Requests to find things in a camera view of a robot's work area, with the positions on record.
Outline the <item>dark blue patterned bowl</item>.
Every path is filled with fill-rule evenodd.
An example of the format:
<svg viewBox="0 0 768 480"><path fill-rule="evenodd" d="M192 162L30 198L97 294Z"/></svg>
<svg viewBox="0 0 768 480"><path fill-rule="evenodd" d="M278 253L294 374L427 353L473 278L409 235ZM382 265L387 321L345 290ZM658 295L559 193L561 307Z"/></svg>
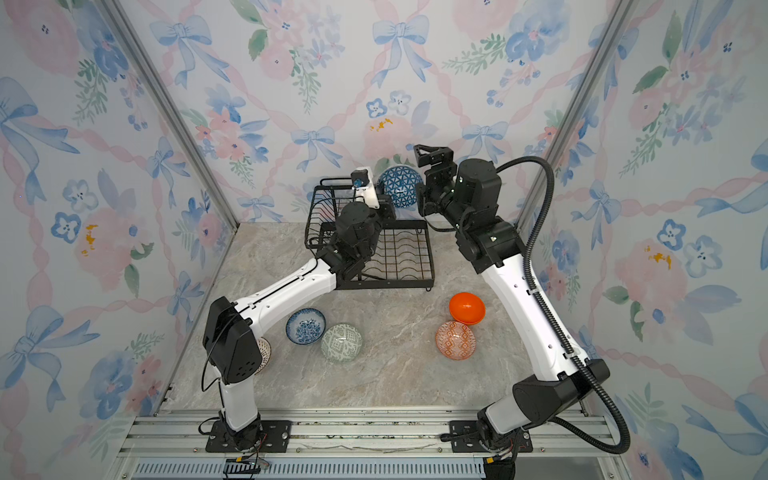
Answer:
<svg viewBox="0 0 768 480"><path fill-rule="evenodd" d="M423 182L420 173L407 165L397 165L385 170L379 183L396 208L412 208L417 204L417 186Z"/></svg>

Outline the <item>black wire dish rack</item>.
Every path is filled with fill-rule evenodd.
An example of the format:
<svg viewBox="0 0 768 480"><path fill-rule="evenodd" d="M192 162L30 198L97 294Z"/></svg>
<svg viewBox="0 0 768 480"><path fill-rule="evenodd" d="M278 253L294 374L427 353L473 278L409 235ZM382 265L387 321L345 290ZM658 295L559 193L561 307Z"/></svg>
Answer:
<svg viewBox="0 0 768 480"><path fill-rule="evenodd" d="M314 187L304 245L336 275L339 290L424 289L434 262L424 220L379 219L352 200L351 178L323 178Z"/></svg>

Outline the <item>brown white patterned bowl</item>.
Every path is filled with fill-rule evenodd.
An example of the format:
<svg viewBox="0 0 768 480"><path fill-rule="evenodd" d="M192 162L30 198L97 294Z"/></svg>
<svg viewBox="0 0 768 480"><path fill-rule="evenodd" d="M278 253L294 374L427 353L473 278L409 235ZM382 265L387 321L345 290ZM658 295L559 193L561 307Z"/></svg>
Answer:
<svg viewBox="0 0 768 480"><path fill-rule="evenodd" d="M269 364L271 360L272 347L270 342L265 338L259 338L257 340L257 345L258 345L262 360L258 369L256 370L256 373L260 373L266 368L266 366Z"/></svg>

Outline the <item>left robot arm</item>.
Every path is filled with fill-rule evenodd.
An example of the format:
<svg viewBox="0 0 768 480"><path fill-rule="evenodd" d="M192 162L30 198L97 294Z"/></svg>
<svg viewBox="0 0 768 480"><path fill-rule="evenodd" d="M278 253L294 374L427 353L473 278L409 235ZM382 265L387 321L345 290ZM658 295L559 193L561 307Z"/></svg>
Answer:
<svg viewBox="0 0 768 480"><path fill-rule="evenodd" d="M222 400L211 429L212 451L251 452L260 446L264 433L253 381L262 362L258 340L293 310L362 272L374 256L383 223L393 217L381 186L355 180L350 201L334 220L334 233L312 260L256 294L236 301L222 296L211 304L203 347Z"/></svg>

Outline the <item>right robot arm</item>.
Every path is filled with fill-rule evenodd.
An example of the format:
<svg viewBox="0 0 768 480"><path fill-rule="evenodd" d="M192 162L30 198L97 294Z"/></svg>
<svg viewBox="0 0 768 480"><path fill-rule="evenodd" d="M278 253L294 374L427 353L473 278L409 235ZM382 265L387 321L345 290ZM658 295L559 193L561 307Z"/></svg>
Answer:
<svg viewBox="0 0 768 480"><path fill-rule="evenodd" d="M506 449L523 431L601 394L609 369L571 338L534 275L533 242L499 216L500 168L482 159L456 162L448 147L417 145L414 152L426 175L416 188L420 214L438 214L454 228L461 254L502 302L533 367L510 395L477 414L481 445Z"/></svg>

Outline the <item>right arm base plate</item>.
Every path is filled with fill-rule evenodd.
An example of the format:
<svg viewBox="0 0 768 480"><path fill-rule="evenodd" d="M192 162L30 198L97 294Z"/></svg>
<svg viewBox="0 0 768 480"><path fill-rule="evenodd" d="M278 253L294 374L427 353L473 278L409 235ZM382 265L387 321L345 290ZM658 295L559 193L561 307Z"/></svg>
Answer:
<svg viewBox="0 0 768 480"><path fill-rule="evenodd" d="M448 432L440 435L442 442L450 444L453 453L486 453L490 454L496 450L489 450L482 443L478 431L476 420L450 420L448 422ZM517 443L512 442L512 437L502 441L500 450L507 451ZM530 435L524 432L519 437L519 453L532 453L533 445Z"/></svg>

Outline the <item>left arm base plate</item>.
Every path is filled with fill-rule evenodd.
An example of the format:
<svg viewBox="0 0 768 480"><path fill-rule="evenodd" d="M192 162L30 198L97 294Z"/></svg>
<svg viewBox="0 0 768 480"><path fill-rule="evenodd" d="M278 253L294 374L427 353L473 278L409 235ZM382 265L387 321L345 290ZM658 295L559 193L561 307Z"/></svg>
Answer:
<svg viewBox="0 0 768 480"><path fill-rule="evenodd" d="M206 434L207 453L285 453L292 422L256 419L242 430L233 430L225 420L217 419Z"/></svg>

